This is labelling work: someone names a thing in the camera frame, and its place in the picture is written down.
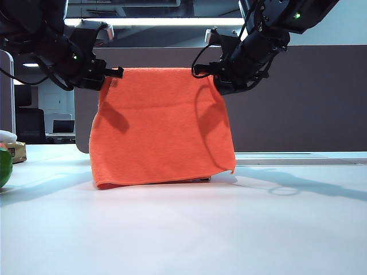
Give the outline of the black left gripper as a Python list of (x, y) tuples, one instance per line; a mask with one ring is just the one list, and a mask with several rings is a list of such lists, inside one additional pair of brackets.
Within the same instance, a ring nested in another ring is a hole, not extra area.
[(105, 76), (113, 78), (123, 78), (124, 69), (122, 67), (106, 68), (107, 63), (102, 59), (84, 58), (73, 54), (71, 75), (68, 76), (68, 83), (77, 88), (91, 89), (99, 91), (104, 83)]

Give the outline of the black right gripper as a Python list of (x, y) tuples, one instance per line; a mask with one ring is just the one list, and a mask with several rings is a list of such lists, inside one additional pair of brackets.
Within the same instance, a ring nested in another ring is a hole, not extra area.
[(192, 66), (194, 78), (213, 76), (220, 95), (246, 92), (268, 77), (270, 56), (257, 60), (247, 54), (233, 54), (220, 62)]

